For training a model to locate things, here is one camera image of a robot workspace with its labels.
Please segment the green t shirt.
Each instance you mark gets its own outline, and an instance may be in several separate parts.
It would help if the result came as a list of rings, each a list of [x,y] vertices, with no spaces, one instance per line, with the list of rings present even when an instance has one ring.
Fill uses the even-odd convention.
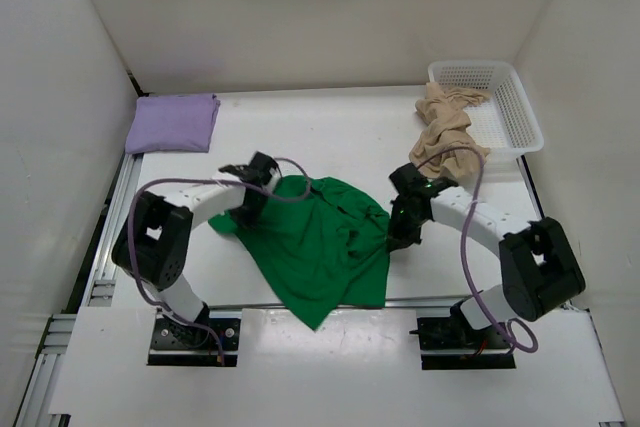
[[[242,243],[278,299],[312,330],[340,305],[383,307],[389,214],[365,192],[332,177],[289,175],[275,194],[249,227],[228,213],[209,225]]]

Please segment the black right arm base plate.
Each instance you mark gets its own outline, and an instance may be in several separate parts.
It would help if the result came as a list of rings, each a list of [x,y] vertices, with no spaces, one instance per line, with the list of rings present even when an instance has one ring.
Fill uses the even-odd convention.
[[[514,354],[494,327],[469,330],[453,317],[418,317],[409,334],[418,339],[423,371],[512,370]]]

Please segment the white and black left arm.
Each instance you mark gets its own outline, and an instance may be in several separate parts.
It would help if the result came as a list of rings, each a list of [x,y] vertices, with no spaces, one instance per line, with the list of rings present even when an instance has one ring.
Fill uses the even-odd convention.
[[[170,333],[189,349],[218,340],[209,306],[183,274],[192,231],[223,214],[241,227],[256,223],[281,178],[277,161],[262,152],[220,172],[225,175],[220,180],[187,181],[167,195],[139,192],[111,253],[112,262],[134,279],[143,299],[159,309]]]

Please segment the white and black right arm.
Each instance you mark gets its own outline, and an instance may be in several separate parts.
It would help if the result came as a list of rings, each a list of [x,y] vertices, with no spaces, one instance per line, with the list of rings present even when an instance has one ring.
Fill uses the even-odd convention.
[[[586,281],[561,224],[551,218],[522,220],[500,211],[448,178],[430,180],[411,163],[396,169],[389,180],[397,192],[387,235],[390,251],[421,241],[422,227],[433,222],[460,233],[460,259],[470,290],[468,298],[450,310],[449,334],[470,347],[493,330],[514,349],[534,353],[538,340],[519,342],[513,328],[529,328],[550,311],[572,300]],[[467,253],[474,240],[492,254],[500,267],[498,285],[479,290]]]

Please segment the beige t shirt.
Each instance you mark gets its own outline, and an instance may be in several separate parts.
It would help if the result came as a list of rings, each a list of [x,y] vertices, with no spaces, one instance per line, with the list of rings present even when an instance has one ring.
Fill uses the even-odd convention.
[[[426,84],[425,96],[415,103],[425,129],[409,152],[421,174],[459,181],[479,172],[490,150],[478,145],[467,132],[472,122],[465,109],[479,107],[489,98],[485,90]]]

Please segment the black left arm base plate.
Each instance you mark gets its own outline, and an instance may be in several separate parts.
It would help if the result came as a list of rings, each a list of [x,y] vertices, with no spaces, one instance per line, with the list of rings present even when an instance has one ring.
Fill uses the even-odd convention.
[[[221,341],[218,342],[202,329],[181,325],[168,317],[156,316],[147,364],[162,367],[226,367],[237,366],[241,334],[240,311],[214,311],[209,315],[209,327]]]

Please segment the purple t shirt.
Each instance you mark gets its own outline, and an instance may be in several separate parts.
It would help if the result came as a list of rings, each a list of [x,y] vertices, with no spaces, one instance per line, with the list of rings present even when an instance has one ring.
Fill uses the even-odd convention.
[[[219,107],[213,93],[140,97],[125,153],[206,153]]]

